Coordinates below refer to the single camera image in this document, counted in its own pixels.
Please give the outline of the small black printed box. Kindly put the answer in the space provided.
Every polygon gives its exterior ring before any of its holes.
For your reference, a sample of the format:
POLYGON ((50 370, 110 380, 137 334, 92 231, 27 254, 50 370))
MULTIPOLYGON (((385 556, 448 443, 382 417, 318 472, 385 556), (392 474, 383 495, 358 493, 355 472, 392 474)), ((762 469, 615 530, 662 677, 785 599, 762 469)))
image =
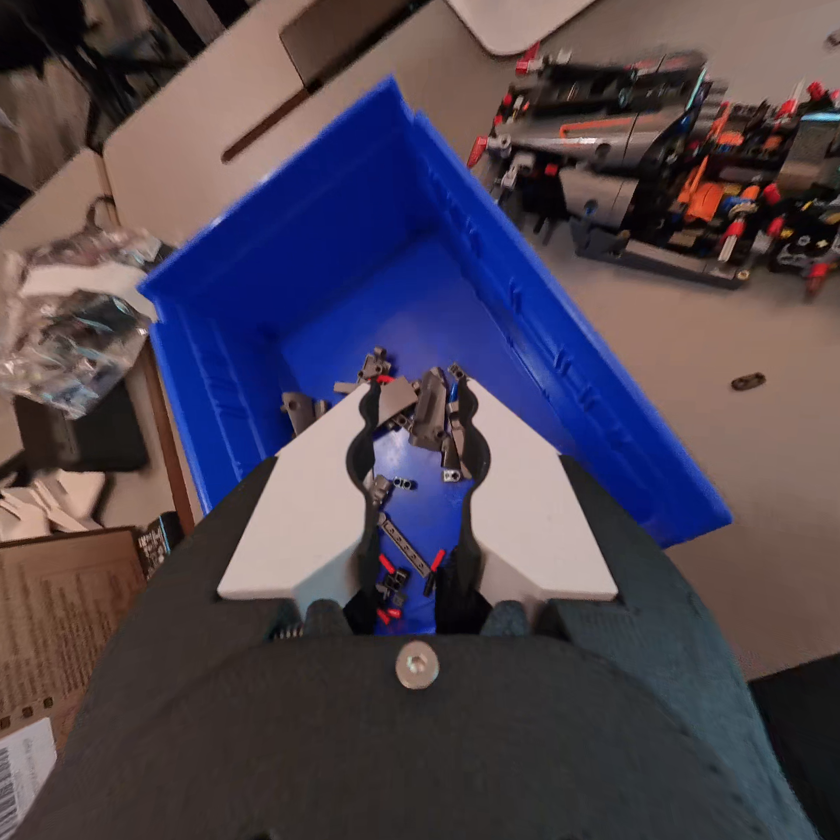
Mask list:
POLYGON ((140 567, 145 580, 184 539, 181 520, 175 511, 166 511, 149 524, 133 529, 140 567))

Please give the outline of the white book stand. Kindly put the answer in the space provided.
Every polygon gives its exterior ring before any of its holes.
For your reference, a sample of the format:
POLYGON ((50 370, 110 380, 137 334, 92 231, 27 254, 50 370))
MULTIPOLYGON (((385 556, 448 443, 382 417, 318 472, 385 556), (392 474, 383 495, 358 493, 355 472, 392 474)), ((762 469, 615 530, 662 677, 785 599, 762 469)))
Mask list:
POLYGON ((488 54, 521 54, 581 14, 593 1, 447 1, 488 54))

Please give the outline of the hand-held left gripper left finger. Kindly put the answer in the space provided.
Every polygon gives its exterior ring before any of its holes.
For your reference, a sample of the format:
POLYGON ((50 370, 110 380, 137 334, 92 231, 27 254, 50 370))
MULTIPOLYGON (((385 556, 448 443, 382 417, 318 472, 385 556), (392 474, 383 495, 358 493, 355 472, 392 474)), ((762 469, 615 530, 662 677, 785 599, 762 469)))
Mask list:
POLYGON ((318 601, 345 607, 364 587, 380 393, 377 383, 358 385, 278 452, 217 586, 221 599, 286 599, 304 613, 318 601))

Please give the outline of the black flat case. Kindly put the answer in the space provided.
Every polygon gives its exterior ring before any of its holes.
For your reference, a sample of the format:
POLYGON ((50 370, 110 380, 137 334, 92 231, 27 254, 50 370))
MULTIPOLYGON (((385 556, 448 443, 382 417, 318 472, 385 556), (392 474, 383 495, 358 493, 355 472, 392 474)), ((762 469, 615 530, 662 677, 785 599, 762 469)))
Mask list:
POLYGON ((125 383, 117 384, 87 415, 71 420, 59 409, 16 396, 14 415, 22 447, 1 464, 2 480, 22 487, 40 470, 130 473, 150 463, 125 383))

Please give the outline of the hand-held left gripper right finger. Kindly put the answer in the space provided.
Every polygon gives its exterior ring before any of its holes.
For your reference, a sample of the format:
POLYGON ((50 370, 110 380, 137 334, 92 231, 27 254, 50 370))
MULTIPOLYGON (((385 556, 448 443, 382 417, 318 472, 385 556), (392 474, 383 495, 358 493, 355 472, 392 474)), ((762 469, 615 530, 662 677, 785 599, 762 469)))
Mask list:
POLYGON ((463 517, 478 552, 477 594, 526 614, 552 599, 614 601, 617 585, 560 452, 477 380, 460 383, 459 400, 478 447, 463 517))

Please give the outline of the white paper sheets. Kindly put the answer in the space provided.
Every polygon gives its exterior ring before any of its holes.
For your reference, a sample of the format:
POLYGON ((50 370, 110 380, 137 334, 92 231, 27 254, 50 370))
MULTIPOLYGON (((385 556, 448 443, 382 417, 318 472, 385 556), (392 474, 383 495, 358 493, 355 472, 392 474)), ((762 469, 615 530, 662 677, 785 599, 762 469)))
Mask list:
POLYGON ((37 474, 26 486, 3 486, 2 541, 100 529, 93 515, 106 484, 102 472, 56 469, 37 474))

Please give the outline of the blue plastic bin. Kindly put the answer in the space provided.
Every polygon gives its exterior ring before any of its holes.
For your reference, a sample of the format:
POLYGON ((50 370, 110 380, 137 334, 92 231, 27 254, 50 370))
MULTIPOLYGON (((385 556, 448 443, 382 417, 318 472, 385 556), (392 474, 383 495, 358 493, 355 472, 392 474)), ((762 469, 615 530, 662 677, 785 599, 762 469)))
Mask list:
POLYGON ((460 363, 663 548, 732 522, 612 350, 426 115, 386 77, 141 286, 207 514, 375 345, 460 363))

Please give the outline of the grey black lego vehicle model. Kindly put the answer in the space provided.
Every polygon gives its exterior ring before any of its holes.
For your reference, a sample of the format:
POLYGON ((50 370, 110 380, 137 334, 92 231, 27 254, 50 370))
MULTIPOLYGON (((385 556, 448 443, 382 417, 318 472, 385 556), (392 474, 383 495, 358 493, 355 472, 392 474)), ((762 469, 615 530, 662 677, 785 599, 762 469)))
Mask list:
POLYGON ((533 45, 516 74, 466 164, 535 233, 567 224, 578 256, 727 290, 765 268, 814 299, 838 275, 837 89, 731 101, 696 50, 594 64, 533 45))

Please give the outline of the crumpled clear plastic bags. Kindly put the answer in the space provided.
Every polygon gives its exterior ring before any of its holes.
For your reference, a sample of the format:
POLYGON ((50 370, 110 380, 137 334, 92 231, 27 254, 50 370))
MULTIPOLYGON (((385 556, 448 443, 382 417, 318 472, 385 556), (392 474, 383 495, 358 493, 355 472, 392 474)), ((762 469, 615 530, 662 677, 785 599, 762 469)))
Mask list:
POLYGON ((173 252, 143 230, 88 224, 2 267, 2 391, 88 415, 134 367, 158 319, 140 292, 173 252))

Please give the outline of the brown cardboard box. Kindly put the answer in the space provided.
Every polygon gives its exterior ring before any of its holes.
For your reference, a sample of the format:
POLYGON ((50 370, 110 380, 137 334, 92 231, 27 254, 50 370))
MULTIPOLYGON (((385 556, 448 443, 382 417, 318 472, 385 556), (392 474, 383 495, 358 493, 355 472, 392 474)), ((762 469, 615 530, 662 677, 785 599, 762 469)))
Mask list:
POLYGON ((2 543, 2 838, 54 768, 102 651, 145 586, 130 527, 2 543))

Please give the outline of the pile of small lego pieces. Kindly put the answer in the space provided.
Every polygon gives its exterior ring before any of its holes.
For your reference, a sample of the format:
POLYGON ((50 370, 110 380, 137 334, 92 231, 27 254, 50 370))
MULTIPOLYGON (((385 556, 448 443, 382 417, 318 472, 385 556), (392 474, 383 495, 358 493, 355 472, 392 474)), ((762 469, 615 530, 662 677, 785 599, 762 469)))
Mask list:
MULTIPOLYGON (((374 469, 365 480, 373 500, 373 537, 360 554, 364 587, 343 609, 351 629, 378 625, 405 633, 474 633, 490 612, 477 594, 477 547, 463 546, 462 503, 455 434, 462 434, 445 373, 434 367, 419 381, 380 384, 380 419, 406 431, 373 433, 374 469)), ((297 613, 303 616, 295 604, 297 613)))

